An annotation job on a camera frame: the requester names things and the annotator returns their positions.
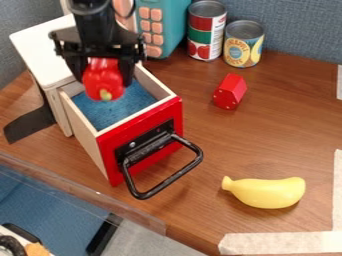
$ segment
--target black drawer handle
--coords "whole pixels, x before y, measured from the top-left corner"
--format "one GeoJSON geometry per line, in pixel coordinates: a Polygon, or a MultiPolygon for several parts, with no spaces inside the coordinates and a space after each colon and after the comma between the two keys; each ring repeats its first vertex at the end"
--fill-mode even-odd
{"type": "Polygon", "coordinates": [[[173,182],[178,180],[180,177],[187,174],[189,171],[194,169],[197,165],[199,165],[203,161],[203,151],[198,146],[178,136],[177,134],[171,134],[170,136],[171,136],[171,140],[177,141],[181,143],[182,145],[184,145],[185,147],[189,148],[190,150],[194,151],[196,153],[196,158],[192,160],[189,164],[184,166],[181,170],[175,172],[170,177],[166,178],[164,181],[160,182],[158,185],[151,188],[150,190],[146,192],[139,192],[136,189],[132,176],[128,171],[128,168],[130,166],[130,160],[129,158],[126,157],[122,163],[122,174],[125,178],[129,191],[135,198],[139,200],[145,200],[145,199],[151,198],[152,196],[158,194],[160,191],[162,191],[163,189],[171,185],[173,182]]]}

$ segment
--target soup can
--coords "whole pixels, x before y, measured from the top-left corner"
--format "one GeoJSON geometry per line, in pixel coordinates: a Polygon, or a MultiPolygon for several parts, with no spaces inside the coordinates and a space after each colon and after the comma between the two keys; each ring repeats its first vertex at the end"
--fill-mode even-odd
{"type": "Polygon", "coordinates": [[[188,54],[210,61],[222,53],[226,7],[218,1],[199,1],[188,8],[188,54]]]}
{"type": "Polygon", "coordinates": [[[255,66],[261,58],[265,38],[263,27],[250,20],[238,20],[226,27],[224,60],[233,67],[255,66]]]}

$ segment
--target red toy pepper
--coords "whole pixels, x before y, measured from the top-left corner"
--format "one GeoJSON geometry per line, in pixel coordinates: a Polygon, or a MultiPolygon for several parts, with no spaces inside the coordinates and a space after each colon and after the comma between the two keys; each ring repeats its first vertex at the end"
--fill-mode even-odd
{"type": "Polygon", "coordinates": [[[117,59],[92,58],[82,82],[93,100],[116,100],[125,92],[117,59]]]}

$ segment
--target red can label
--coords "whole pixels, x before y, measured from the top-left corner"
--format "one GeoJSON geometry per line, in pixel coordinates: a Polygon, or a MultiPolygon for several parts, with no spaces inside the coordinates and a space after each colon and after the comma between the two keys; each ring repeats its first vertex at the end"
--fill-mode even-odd
{"type": "Polygon", "coordinates": [[[188,53],[199,60],[213,60],[222,53],[227,14],[206,18],[189,14],[188,53]]]}

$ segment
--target wooden table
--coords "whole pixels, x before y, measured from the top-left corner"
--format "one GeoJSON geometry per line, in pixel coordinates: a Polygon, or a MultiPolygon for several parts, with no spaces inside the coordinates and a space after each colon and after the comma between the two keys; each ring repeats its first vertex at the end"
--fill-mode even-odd
{"type": "MultiPolygon", "coordinates": [[[[235,69],[222,59],[196,61],[178,49],[145,66],[183,98],[185,137],[205,152],[204,162],[165,192],[135,200],[122,184],[112,188],[75,138],[57,125],[1,151],[141,209],[167,225],[167,235],[210,255],[229,232],[323,231],[332,228],[335,149],[342,149],[342,102],[337,66],[266,52],[256,67],[235,69]],[[228,72],[244,76],[248,92],[236,111],[215,107],[211,95],[228,72]],[[301,176],[308,190],[300,204],[261,210],[220,189],[223,176],[278,179],[301,176]]],[[[0,92],[1,128],[40,105],[27,72],[0,92]]],[[[191,159],[182,149],[135,179],[146,189],[191,159]]]]}

